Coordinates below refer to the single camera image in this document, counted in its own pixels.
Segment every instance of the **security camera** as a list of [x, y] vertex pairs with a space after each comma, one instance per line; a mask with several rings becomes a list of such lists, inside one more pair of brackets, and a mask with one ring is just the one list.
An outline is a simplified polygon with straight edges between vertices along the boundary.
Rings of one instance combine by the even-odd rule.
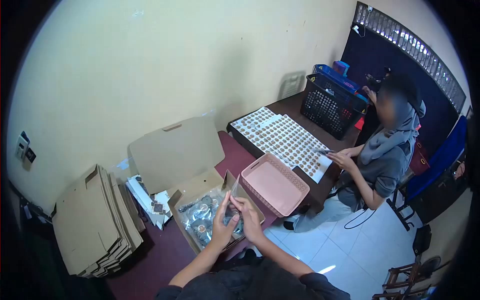
[[353, 29], [353, 31], [355, 31], [358, 35], [360, 35], [360, 33], [359, 33], [359, 27], [358, 27], [358, 26], [355, 25], [355, 26], [352, 27], [352, 29]]

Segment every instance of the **maroon table surface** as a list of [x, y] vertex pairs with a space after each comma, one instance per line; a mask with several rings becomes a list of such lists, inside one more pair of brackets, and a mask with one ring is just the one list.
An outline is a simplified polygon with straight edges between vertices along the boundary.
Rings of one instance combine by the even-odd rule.
[[[340, 151], [345, 148], [353, 147], [360, 132], [354, 126], [347, 131], [343, 140], [340, 141], [300, 113], [304, 93], [305, 92], [300, 92], [291, 97], [267, 105], [266, 107], [276, 114], [287, 114], [331, 150]], [[261, 157], [264, 154], [263, 151], [230, 125], [236, 120], [238, 119], [228, 123], [227, 131], [231, 132], [235, 140], [247, 149], [255, 158]], [[323, 204], [328, 193], [340, 175], [340, 168], [335, 164], [331, 164], [318, 184], [299, 167], [295, 167], [293, 171], [310, 186], [310, 192], [307, 197], [305, 197], [302, 204], [310, 204], [320, 212], [323, 209]]]
[[[225, 152], [225, 159], [216, 165], [215, 169], [222, 176], [228, 169], [236, 177], [255, 161], [255, 158], [226, 132], [219, 132], [218, 136]], [[262, 228], [269, 227], [276, 216], [255, 195], [249, 190], [246, 191], [265, 215]], [[161, 287], [167, 286], [173, 276], [196, 257], [174, 220], [165, 224], [164, 230], [159, 230], [151, 224], [145, 226], [146, 233], [143, 232], [142, 236], [147, 234], [146, 236], [151, 239], [149, 242], [153, 244], [152, 248], [137, 261], [142, 246], [145, 246], [140, 245], [126, 262], [128, 264], [128, 260], [132, 259], [135, 260], [134, 263], [130, 262], [131, 266], [127, 268], [122, 266], [122, 270], [107, 278], [108, 286], [118, 300], [153, 299]], [[219, 260], [233, 257], [247, 245], [247, 240], [239, 242], [222, 253]]]

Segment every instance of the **wall socket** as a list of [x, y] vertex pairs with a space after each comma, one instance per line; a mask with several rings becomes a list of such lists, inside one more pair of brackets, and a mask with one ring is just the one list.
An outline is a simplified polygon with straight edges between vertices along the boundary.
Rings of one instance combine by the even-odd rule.
[[17, 140], [17, 145], [15, 149], [15, 156], [19, 160], [23, 160], [25, 157], [25, 153], [27, 151], [28, 145], [30, 144], [30, 140], [28, 139], [26, 133], [23, 131], [19, 136]]

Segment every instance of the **hand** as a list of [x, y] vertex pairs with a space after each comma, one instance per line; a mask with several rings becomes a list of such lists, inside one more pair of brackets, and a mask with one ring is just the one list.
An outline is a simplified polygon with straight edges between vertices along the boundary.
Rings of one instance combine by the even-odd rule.
[[357, 167], [355, 162], [343, 153], [327, 153], [326, 156], [348, 173], [351, 173], [351, 171]]
[[354, 152], [354, 151], [355, 151], [355, 150], [354, 150], [353, 148], [346, 148], [346, 149], [343, 149], [343, 150], [341, 150], [341, 151], [338, 151], [338, 153], [344, 154], [344, 155], [346, 155], [346, 156], [348, 156], [348, 157], [352, 157], [352, 156], [354, 156], [354, 155], [353, 155], [353, 152]]
[[227, 209], [230, 193], [230, 191], [227, 192], [225, 199], [223, 199], [216, 211], [215, 218], [213, 219], [212, 240], [208, 243], [208, 245], [212, 244], [216, 246], [219, 250], [222, 250], [228, 242], [230, 242], [233, 230], [235, 230], [240, 219], [240, 215], [233, 216], [227, 226], [223, 225], [223, 218], [225, 217], [225, 210]]
[[367, 93], [368, 98], [370, 98], [370, 100], [373, 102], [373, 104], [377, 104], [377, 94], [374, 91], [369, 89], [366, 85], [361, 89], [364, 90], [365, 93]]
[[260, 241], [265, 237], [262, 228], [260, 227], [260, 219], [258, 213], [253, 208], [250, 201], [241, 197], [230, 197], [230, 201], [233, 203], [236, 209], [241, 213], [243, 217], [243, 233], [247, 239], [253, 244]]

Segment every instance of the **light gray pants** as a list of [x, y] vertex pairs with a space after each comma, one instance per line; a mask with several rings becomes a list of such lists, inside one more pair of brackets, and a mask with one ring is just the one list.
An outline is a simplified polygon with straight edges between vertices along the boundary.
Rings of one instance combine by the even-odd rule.
[[311, 208], [293, 222], [295, 232], [307, 232], [319, 227], [323, 222], [336, 222], [353, 214], [350, 206], [341, 203], [335, 195], [325, 200], [324, 209], [316, 213]]

